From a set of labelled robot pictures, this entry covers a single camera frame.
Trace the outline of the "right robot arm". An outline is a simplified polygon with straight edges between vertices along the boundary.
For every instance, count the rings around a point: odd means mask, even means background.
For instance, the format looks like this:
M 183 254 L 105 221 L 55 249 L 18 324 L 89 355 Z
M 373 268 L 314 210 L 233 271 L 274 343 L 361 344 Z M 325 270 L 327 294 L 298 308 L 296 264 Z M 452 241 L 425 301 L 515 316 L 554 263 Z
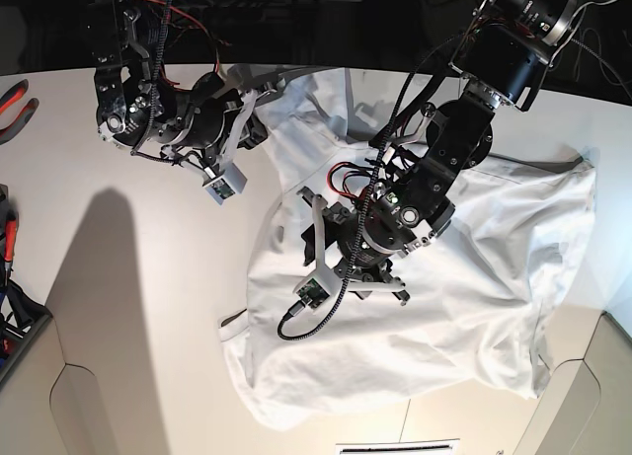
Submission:
M 95 62 L 101 139 L 134 158 L 213 181 L 227 174 L 238 150 L 268 139 L 256 108 L 277 86 L 229 83 L 220 57 L 224 42 L 202 12 L 197 0 L 93 0 L 83 33 Z M 200 41 L 210 61 L 190 87 L 167 72 L 167 57 L 186 34 Z

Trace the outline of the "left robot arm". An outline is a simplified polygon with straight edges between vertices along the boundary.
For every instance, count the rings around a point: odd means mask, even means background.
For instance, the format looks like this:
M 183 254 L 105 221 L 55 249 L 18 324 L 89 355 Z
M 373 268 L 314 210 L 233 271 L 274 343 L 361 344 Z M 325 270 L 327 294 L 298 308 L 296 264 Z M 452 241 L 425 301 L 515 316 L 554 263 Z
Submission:
M 365 295 L 392 283 L 392 257 L 429 245 L 449 225 L 448 191 L 461 171 L 489 154 L 496 110 L 527 112 L 587 8 L 619 1 L 483 0 L 446 66 L 466 82 L 459 98 L 433 105 L 445 78 L 437 72 L 409 105 L 395 106 L 371 139 L 376 158 L 352 166 L 355 176 L 368 178 L 365 187 L 335 204 L 302 191 L 313 212 L 302 235 L 305 262 L 320 265 L 333 245 L 342 255 L 337 266 L 320 266 L 298 286 L 304 303 L 317 307 L 340 290 Z

